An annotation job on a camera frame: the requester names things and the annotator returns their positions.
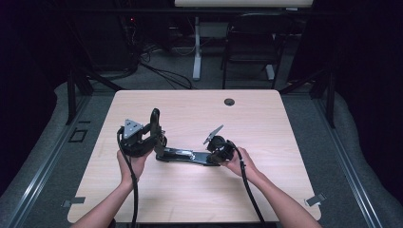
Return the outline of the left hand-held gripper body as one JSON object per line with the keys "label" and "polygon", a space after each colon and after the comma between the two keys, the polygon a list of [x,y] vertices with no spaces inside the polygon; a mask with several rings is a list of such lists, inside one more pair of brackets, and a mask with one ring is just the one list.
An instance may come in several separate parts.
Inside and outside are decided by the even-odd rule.
{"label": "left hand-held gripper body", "polygon": [[117,141],[120,150],[133,158],[141,157],[141,143],[151,141],[150,137],[143,138],[145,125],[126,119],[125,124],[117,132]]}

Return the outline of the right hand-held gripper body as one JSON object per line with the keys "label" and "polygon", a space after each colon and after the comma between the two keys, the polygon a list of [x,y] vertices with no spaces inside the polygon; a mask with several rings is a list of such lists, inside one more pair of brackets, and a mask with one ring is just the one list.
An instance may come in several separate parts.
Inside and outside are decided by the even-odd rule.
{"label": "right hand-held gripper body", "polygon": [[214,164],[231,161],[234,157],[236,146],[219,135],[222,128],[223,125],[217,127],[203,142],[207,145],[206,149],[210,152],[210,155],[207,156],[207,160]]}

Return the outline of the person's left hand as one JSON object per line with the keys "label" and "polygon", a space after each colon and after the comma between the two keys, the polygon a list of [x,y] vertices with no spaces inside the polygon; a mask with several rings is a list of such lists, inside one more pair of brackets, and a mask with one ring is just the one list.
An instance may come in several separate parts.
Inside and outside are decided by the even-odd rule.
{"label": "person's left hand", "polygon": [[121,172],[121,185],[133,186],[132,175],[135,175],[137,181],[140,179],[148,156],[149,152],[139,158],[132,158],[125,156],[120,150],[117,151],[117,159]]}

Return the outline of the person's right hand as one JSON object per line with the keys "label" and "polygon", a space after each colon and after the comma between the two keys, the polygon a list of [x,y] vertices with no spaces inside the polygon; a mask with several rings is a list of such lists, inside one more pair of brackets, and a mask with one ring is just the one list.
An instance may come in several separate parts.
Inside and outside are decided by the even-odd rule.
{"label": "person's right hand", "polygon": [[245,176],[251,182],[255,182],[259,178],[259,170],[248,152],[242,147],[236,148],[231,161],[224,161],[221,165],[240,177]]}

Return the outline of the grey table edge clip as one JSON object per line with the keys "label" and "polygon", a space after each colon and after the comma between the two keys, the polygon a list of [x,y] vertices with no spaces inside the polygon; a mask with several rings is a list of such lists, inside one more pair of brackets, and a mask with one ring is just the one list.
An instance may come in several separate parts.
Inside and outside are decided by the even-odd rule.
{"label": "grey table edge clip", "polygon": [[61,206],[64,208],[69,208],[73,204],[83,204],[85,202],[86,198],[85,197],[74,197],[72,199],[65,199]]}
{"label": "grey table edge clip", "polygon": [[323,193],[320,193],[309,199],[306,199],[304,202],[307,206],[312,207],[314,205],[320,205],[324,200],[326,200],[326,196]]}

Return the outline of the black computer tower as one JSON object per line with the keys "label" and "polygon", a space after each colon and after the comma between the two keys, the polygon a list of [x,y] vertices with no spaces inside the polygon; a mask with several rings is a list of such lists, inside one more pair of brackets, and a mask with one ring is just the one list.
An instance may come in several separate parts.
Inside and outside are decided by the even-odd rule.
{"label": "black computer tower", "polygon": [[120,18],[114,15],[97,16],[93,26],[93,60],[97,67],[109,71],[131,71],[137,67],[127,44]]}

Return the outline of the black folding chair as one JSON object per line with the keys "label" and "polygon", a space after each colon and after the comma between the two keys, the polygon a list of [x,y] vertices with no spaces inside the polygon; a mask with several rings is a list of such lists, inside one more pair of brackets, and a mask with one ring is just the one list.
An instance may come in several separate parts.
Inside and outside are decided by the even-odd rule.
{"label": "black folding chair", "polygon": [[226,88],[229,64],[271,66],[274,88],[282,61],[284,46],[295,20],[285,13],[244,13],[229,22],[221,60],[222,83]]}

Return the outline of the dark curtain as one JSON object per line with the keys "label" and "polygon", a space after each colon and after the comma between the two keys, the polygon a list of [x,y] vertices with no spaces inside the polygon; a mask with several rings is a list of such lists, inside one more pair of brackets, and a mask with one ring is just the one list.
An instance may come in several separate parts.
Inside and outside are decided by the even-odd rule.
{"label": "dark curtain", "polygon": [[403,0],[339,0],[349,39],[337,92],[354,117],[362,153],[403,204]]}
{"label": "dark curtain", "polygon": [[0,0],[0,196],[52,115],[55,52],[36,0]]}

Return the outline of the white desk with legs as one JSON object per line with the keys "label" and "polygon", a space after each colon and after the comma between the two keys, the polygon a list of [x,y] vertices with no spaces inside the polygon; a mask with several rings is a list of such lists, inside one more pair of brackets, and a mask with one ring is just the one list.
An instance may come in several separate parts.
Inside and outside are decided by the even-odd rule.
{"label": "white desk with legs", "polygon": [[[174,0],[177,8],[183,10],[234,10],[234,9],[308,9],[314,0]],[[223,22],[202,22],[200,16],[195,16],[195,59],[193,65],[193,80],[198,81],[202,76],[202,38],[223,38]]]}

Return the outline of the black metal frame stand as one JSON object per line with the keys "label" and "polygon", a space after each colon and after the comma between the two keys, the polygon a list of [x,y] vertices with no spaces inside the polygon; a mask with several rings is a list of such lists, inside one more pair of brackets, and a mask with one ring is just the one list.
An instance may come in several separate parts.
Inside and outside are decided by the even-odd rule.
{"label": "black metal frame stand", "polygon": [[89,68],[78,67],[71,70],[67,76],[67,124],[71,124],[77,115],[76,89],[79,89],[84,96],[91,96],[93,94],[94,88],[89,82],[90,79],[95,80],[114,91],[123,89],[121,86],[112,83],[107,78],[104,78]]}
{"label": "black metal frame stand", "polygon": [[287,87],[281,89],[279,93],[281,95],[288,94],[310,81],[314,82],[314,85],[310,90],[310,96],[312,99],[319,99],[323,96],[324,92],[327,92],[325,118],[329,126],[335,128],[334,110],[336,96],[336,71],[334,69],[320,69],[319,71],[309,75],[308,77],[291,83]]}

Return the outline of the aluminium floor rail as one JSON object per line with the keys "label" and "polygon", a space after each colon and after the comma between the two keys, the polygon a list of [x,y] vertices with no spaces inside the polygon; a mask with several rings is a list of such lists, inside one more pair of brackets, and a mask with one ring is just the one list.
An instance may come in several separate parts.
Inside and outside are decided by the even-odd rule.
{"label": "aluminium floor rail", "polygon": [[91,97],[78,101],[76,114],[67,121],[67,100],[58,99],[55,110],[11,184],[0,197],[0,228],[18,228],[37,201],[62,155],[67,138],[85,113]]}
{"label": "aluminium floor rail", "polygon": [[333,144],[336,148],[336,158],[344,173],[344,177],[349,183],[352,193],[355,197],[355,201],[361,211],[363,218],[365,219],[368,228],[383,228],[383,225],[377,215],[374,206],[365,190],[362,182],[357,175],[355,168],[351,162],[351,159],[339,138],[339,135],[335,128],[332,128],[326,118],[325,105],[321,100],[313,100],[314,106],[319,113],[319,117],[325,125],[326,131],[330,135]]}

